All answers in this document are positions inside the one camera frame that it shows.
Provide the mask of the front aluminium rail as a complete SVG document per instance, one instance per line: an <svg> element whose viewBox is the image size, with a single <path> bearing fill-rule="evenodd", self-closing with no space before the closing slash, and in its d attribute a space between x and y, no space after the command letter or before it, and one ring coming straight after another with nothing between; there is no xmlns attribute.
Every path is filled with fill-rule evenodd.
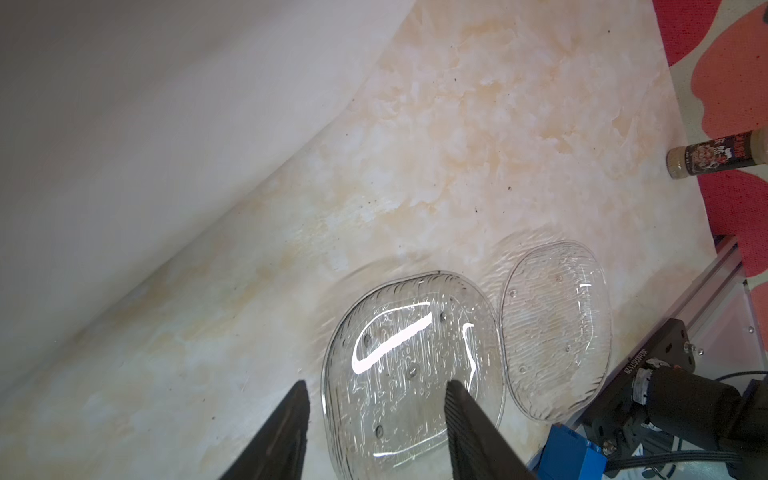
<svg viewBox="0 0 768 480"><path fill-rule="evenodd" d="M737 239L719 237L716 253L675 317L686 325L695 373L744 391L767 375L762 328Z"/></svg>

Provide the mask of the blue small box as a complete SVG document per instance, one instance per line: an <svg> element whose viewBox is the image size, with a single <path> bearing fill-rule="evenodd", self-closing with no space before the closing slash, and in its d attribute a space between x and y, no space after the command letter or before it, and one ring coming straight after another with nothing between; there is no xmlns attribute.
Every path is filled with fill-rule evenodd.
<svg viewBox="0 0 768 480"><path fill-rule="evenodd" d="M597 445L567 426L549 431L536 476L541 480L600 480L607 458Z"/></svg>

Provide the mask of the right spice jar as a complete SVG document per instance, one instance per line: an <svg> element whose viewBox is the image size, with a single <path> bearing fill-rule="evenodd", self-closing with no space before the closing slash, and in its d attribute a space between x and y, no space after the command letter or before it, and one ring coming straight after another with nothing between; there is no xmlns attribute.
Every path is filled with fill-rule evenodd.
<svg viewBox="0 0 768 480"><path fill-rule="evenodd" d="M767 163L767 127L675 147L666 155L672 179L720 173Z"/></svg>

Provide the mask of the clear textured glass plate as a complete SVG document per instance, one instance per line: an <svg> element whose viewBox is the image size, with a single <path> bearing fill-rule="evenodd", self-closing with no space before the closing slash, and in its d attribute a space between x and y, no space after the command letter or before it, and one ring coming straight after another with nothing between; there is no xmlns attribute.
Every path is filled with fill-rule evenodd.
<svg viewBox="0 0 768 480"><path fill-rule="evenodd" d="M533 421L567 422L608 375L612 310L599 262L575 241L531 249L509 273L499 313L513 401Z"/></svg>

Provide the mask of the grey glass plate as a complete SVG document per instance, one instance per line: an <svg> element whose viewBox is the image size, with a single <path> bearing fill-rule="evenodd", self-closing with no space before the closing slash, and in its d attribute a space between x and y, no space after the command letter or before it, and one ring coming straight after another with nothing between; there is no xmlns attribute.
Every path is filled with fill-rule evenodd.
<svg viewBox="0 0 768 480"><path fill-rule="evenodd" d="M494 424L505 403L502 342L485 293L435 271L357 300L325 353L321 401L341 479L448 478L446 385L457 380Z"/></svg>

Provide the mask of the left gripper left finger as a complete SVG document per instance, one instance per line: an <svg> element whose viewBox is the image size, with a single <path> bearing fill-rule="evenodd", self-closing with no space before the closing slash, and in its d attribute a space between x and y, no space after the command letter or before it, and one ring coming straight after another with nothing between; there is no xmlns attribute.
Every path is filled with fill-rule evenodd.
<svg viewBox="0 0 768 480"><path fill-rule="evenodd" d="M304 380L287 392L221 480L298 480L307 449L310 400Z"/></svg>

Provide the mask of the white plastic bin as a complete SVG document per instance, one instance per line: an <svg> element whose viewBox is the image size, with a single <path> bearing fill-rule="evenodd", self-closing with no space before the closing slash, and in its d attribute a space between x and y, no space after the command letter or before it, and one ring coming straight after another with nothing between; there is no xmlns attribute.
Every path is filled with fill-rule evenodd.
<svg viewBox="0 0 768 480"><path fill-rule="evenodd" d="M409 1L5 1L9 388L351 100Z"/></svg>

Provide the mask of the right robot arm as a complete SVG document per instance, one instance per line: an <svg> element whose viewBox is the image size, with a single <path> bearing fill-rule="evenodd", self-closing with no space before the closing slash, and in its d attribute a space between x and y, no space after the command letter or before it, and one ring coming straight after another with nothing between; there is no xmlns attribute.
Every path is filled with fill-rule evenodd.
<svg viewBox="0 0 768 480"><path fill-rule="evenodd" d="M633 400L650 423L705 450L767 456L767 382L744 391L681 368L641 369Z"/></svg>

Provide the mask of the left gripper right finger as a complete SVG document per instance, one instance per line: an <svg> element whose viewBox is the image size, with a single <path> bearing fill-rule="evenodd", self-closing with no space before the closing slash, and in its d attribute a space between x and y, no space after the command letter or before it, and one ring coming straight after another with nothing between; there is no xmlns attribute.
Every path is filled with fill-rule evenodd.
<svg viewBox="0 0 768 480"><path fill-rule="evenodd" d="M447 383L444 411L454 479L535 479L458 380Z"/></svg>

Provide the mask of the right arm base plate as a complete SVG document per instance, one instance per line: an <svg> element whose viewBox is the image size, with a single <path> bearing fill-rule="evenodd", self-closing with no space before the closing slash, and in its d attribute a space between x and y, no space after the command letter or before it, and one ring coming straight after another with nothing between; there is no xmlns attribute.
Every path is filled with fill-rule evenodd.
<svg viewBox="0 0 768 480"><path fill-rule="evenodd" d="M609 461L667 454L675 437L649 419L651 377L656 370L681 369L692 373L695 361L686 326L666 320L637 351L619 366L602 391L580 416L587 439L600 447Z"/></svg>

